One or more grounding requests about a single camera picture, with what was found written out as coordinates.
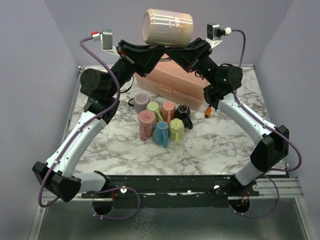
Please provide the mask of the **purple mug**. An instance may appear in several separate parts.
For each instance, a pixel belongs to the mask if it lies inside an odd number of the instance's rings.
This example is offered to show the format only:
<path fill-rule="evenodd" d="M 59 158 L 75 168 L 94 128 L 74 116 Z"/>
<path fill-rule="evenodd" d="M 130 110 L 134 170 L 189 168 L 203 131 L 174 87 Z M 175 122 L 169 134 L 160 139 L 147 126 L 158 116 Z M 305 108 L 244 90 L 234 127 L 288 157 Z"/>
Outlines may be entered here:
<path fill-rule="evenodd" d="M 138 93 L 133 98 L 133 107 L 135 111 L 139 114 L 145 111 L 147 105 L 150 102 L 150 97 L 146 93 Z"/>

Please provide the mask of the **iridescent beige mug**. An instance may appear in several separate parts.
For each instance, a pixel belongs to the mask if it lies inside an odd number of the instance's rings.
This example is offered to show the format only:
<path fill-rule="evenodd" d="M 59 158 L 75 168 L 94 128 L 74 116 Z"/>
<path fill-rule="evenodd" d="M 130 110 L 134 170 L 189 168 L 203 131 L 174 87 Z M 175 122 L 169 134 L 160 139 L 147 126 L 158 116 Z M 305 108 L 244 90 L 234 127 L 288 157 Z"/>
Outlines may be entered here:
<path fill-rule="evenodd" d="M 147 45 L 184 48 L 192 40 L 193 17 L 188 13 L 149 8 L 142 21 Z"/>

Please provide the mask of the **pink ghost pattern mug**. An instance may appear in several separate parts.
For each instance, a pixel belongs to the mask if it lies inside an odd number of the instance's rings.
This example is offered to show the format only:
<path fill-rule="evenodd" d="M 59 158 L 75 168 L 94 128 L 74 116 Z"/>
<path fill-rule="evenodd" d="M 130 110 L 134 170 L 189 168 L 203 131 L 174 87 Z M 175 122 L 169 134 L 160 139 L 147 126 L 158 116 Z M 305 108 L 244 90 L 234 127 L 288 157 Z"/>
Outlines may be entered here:
<path fill-rule="evenodd" d="M 150 110 L 144 110 L 138 114 L 139 136 L 140 140 L 145 141 L 146 138 L 152 136 L 156 124 L 156 115 Z"/>

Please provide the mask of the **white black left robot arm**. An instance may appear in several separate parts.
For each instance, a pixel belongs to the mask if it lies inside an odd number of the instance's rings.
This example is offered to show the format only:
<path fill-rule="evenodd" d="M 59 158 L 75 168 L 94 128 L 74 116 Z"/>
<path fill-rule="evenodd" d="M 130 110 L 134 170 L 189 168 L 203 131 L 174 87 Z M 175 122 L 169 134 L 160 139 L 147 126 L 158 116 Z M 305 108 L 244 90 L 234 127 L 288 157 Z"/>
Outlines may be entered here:
<path fill-rule="evenodd" d="M 56 152 L 45 162 L 36 162 L 32 171 L 40 183 L 38 194 L 42 205 L 43 191 L 48 190 L 56 199 L 69 202 L 78 193 L 94 192 L 106 197 L 111 190 L 108 177 L 100 171 L 74 174 L 75 168 L 94 138 L 112 120 L 117 112 L 121 87 L 134 74 L 147 76 L 166 53 L 165 46 L 134 45 L 121 40 L 116 47 L 118 60 L 109 67 L 85 46 L 90 38 L 80 41 L 80 46 L 95 58 L 105 71 L 86 69 L 80 76 L 80 92 L 88 97 L 78 124 L 73 128 Z"/>

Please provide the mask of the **light green round mug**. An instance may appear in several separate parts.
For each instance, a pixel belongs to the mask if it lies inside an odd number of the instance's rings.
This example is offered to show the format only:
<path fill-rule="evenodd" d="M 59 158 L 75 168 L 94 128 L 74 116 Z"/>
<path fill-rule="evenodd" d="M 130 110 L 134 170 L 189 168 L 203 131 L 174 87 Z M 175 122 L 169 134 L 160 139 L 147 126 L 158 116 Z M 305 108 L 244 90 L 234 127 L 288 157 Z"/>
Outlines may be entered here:
<path fill-rule="evenodd" d="M 146 110 L 151 111 L 155 114 L 155 118 L 157 122 L 162 122 L 164 120 L 161 115 L 161 107 L 157 102 L 155 101 L 149 102 L 146 106 Z"/>

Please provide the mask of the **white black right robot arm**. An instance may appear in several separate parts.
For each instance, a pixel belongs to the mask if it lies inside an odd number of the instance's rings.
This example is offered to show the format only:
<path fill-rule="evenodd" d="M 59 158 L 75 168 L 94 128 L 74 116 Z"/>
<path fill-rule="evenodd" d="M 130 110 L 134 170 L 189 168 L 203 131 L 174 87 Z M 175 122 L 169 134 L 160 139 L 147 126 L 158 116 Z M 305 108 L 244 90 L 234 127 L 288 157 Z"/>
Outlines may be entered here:
<path fill-rule="evenodd" d="M 205 101 L 215 110 L 230 117 L 256 144 L 249 162 L 243 166 L 230 182 L 229 189 L 240 196 L 248 184 L 271 170 L 289 153 L 289 130 L 260 117 L 242 101 L 235 99 L 235 91 L 241 87 L 243 70 L 229 63 L 217 65 L 211 58 L 210 44 L 197 38 L 187 47 L 168 47 L 166 54 L 188 73 L 196 72 L 209 82 L 203 89 Z"/>

